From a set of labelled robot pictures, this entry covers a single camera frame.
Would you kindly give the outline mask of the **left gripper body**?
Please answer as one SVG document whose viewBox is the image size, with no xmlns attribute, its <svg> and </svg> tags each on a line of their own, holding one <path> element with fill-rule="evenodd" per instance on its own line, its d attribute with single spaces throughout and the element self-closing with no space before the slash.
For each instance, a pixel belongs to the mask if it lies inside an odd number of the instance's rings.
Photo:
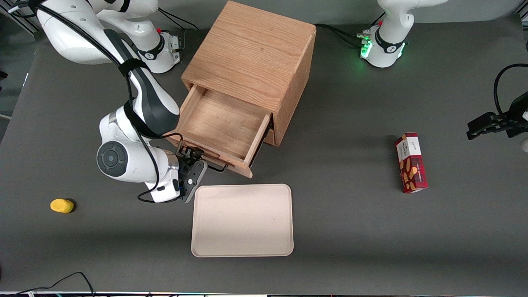
<svg viewBox="0 0 528 297">
<path fill-rule="evenodd" d="M 511 102 L 507 111 L 503 111 L 500 107 L 498 97 L 496 97 L 496 109 L 501 119 L 503 130 L 507 132 L 508 138 L 518 137 L 523 133 L 527 133 L 528 120 L 528 93 L 524 92 L 519 97 Z"/>
</svg>

